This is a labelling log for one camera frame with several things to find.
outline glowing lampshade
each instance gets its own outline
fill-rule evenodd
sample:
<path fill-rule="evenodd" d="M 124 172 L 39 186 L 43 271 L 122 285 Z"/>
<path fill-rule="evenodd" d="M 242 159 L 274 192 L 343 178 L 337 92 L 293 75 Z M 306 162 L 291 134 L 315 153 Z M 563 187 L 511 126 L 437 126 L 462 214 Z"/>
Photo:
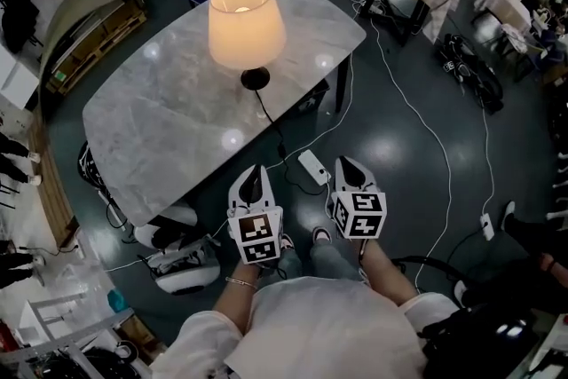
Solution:
<path fill-rule="evenodd" d="M 275 60 L 285 44 L 286 29 L 276 0 L 209 0 L 209 51 L 217 63 L 256 70 Z"/>

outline table lamp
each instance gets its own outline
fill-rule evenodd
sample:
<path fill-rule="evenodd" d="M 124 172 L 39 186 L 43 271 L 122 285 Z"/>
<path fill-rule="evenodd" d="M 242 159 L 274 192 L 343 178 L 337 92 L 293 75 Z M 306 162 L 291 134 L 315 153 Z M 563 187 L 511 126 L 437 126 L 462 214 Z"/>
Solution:
<path fill-rule="evenodd" d="M 264 65 L 286 44 L 276 0 L 209 0 L 209 52 L 218 64 L 244 70 L 241 82 L 258 91 L 268 84 Z"/>

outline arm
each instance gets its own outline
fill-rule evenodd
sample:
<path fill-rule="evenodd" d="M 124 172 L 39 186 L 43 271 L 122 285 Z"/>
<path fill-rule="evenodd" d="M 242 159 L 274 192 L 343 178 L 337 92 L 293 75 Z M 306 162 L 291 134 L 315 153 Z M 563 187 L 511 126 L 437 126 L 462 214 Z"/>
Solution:
<path fill-rule="evenodd" d="M 245 265 L 239 261 L 232 278 L 256 286 L 259 272 L 260 269 L 256 265 Z M 250 306 L 255 291 L 250 286 L 228 281 L 223 294 L 213 307 L 213 311 L 224 314 L 244 335 L 249 326 Z"/>
<path fill-rule="evenodd" d="M 361 241 L 353 242 L 357 253 L 360 245 Z M 401 306 L 418 295 L 408 278 L 384 254 L 377 241 L 372 240 L 367 243 L 361 266 L 367 274 L 371 289 L 396 305 Z"/>

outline power strip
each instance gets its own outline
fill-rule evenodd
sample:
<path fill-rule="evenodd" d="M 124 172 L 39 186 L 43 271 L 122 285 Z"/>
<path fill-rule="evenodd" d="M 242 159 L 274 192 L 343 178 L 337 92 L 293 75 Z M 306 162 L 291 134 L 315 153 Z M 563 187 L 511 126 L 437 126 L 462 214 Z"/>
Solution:
<path fill-rule="evenodd" d="M 319 186 L 325 185 L 331 180 L 329 172 L 327 172 L 316 155 L 313 154 L 312 150 L 308 149 L 301 152 L 298 156 L 298 161 Z"/>

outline black lamp base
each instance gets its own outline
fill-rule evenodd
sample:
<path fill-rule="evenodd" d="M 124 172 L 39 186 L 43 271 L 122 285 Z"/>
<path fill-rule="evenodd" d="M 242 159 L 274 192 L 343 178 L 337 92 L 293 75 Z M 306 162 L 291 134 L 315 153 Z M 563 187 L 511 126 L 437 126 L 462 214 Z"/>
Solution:
<path fill-rule="evenodd" d="M 260 91 L 270 81 L 270 73 L 264 67 L 242 72 L 241 82 L 250 91 Z"/>

